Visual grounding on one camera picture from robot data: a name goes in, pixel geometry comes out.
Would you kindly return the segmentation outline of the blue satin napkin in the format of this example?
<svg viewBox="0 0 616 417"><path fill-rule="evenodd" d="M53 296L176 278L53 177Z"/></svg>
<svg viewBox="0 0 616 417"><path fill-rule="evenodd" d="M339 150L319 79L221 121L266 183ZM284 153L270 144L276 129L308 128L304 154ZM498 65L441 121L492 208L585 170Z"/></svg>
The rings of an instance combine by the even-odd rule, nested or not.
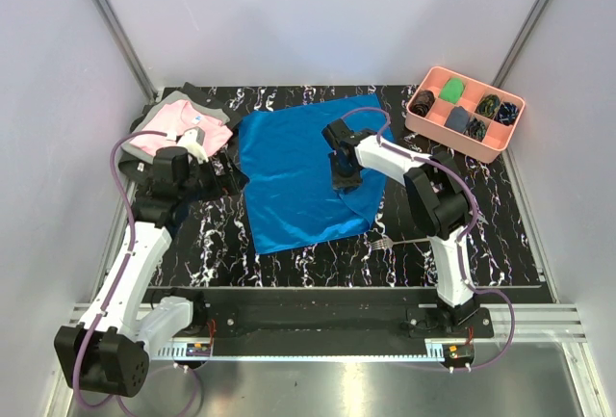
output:
<svg viewBox="0 0 616 417"><path fill-rule="evenodd" d="M361 186L348 194L332 187L322 136L343 118L354 131L378 130L385 122L374 94L358 95L246 117L239 132L240 164L249 182L246 211L258 254L309 247L371 229L387 178L363 170Z"/></svg>

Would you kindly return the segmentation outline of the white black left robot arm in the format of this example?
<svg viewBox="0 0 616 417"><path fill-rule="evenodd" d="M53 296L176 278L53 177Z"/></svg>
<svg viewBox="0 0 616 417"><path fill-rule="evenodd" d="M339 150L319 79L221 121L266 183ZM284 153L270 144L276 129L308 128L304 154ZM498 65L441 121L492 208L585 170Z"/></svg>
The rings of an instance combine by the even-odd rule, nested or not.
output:
<svg viewBox="0 0 616 417"><path fill-rule="evenodd" d="M54 349L73 390L133 397L151 357L176 333L200 334L208 313L201 299L167 296L143 318L141 300L193 203L237 195L248 177L224 160L217 171L185 147L164 147L144 173L111 271L76 326L61 326Z"/></svg>

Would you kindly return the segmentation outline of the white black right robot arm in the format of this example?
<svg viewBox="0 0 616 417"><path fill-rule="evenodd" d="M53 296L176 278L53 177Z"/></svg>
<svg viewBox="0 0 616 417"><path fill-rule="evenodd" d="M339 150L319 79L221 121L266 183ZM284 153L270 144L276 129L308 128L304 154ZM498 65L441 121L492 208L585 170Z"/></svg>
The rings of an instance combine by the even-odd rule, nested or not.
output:
<svg viewBox="0 0 616 417"><path fill-rule="evenodd" d="M390 143L376 132L352 131L342 119L322 130L329 153L332 186L347 194L362 184L361 171L371 169L405 188L414 224L423 232L434 255L437 325L448 336L458 336L478 310L470 280L467 253L468 226L477 214L475 200L447 153L420 154Z"/></svg>

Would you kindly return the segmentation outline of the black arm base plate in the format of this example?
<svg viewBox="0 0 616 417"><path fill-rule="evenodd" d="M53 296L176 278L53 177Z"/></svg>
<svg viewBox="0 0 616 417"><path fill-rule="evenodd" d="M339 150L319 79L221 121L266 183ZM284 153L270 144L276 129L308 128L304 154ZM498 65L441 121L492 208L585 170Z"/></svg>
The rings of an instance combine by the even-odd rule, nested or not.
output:
<svg viewBox="0 0 616 417"><path fill-rule="evenodd" d="M495 336L490 312L454 320L432 291L371 289L151 289L197 304L188 335L214 334L217 361L440 362L448 345Z"/></svg>

